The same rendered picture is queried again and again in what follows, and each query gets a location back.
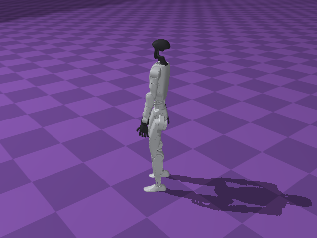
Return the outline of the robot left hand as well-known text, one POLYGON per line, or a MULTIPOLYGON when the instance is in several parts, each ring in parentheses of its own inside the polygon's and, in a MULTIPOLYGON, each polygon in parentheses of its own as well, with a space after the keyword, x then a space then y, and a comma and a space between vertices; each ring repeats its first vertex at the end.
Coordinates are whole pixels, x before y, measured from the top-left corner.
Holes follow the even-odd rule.
POLYGON ((142 121, 141 121, 140 127, 136 130, 136 131, 138 131, 138 130, 140 131, 139 132, 139 136, 141 135, 142 137, 149 137, 148 136, 148 127, 147 127, 147 125, 149 125, 149 119, 148 119, 147 124, 146 123, 142 123, 142 121))

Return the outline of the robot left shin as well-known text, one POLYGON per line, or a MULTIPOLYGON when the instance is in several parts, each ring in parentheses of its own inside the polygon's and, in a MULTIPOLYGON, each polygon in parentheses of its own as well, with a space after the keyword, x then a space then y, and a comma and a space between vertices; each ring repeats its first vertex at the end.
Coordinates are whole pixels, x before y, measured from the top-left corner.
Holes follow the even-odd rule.
POLYGON ((156 187, 161 187, 161 175, 163 174, 163 155, 156 154, 152 159, 153 174, 155 177, 156 187))

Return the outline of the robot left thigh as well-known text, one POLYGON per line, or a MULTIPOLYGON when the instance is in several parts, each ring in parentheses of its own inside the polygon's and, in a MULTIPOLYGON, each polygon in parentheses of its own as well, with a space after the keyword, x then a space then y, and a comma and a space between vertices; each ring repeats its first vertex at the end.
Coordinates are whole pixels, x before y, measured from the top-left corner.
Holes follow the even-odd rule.
POLYGON ((149 149, 153 160, 156 154, 163 155, 164 159, 164 153, 161 150, 158 150, 158 148, 161 141, 161 131, 165 131, 166 128, 167 120, 165 120, 165 116, 159 115, 158 119, 154 119, 149 133, 149 149))

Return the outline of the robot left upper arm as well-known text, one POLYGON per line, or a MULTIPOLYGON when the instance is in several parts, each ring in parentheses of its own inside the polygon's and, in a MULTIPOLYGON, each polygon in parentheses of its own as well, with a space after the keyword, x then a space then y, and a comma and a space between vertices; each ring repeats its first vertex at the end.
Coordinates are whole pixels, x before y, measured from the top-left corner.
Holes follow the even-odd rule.
POLYGON ((150 83, 149 83, 150 92, 147 93, 146 96, 151 94, 151 95, 153 95, 154 100, 156 98, 158 82, 159 82, 160 76, 161 76, 161 68, 154 67, 154 68, 152 68, 150 70, 150 74, 149 74, 149 77, 150 77, 150 83))

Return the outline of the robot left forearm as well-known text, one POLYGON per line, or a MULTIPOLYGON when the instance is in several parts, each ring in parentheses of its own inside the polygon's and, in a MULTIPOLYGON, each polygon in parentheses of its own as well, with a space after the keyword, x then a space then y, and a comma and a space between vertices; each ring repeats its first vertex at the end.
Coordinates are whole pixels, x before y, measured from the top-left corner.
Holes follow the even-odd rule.
POLYGON ((143 112, 143 118, 142 118, 142 123, 148 122, 148 119, 151 115, 152 108, 154 106, 154 97, 153 95, 149 94, 146 96, 146 102, 145 102, 145 107, 144 107, 144 112, 143 112))

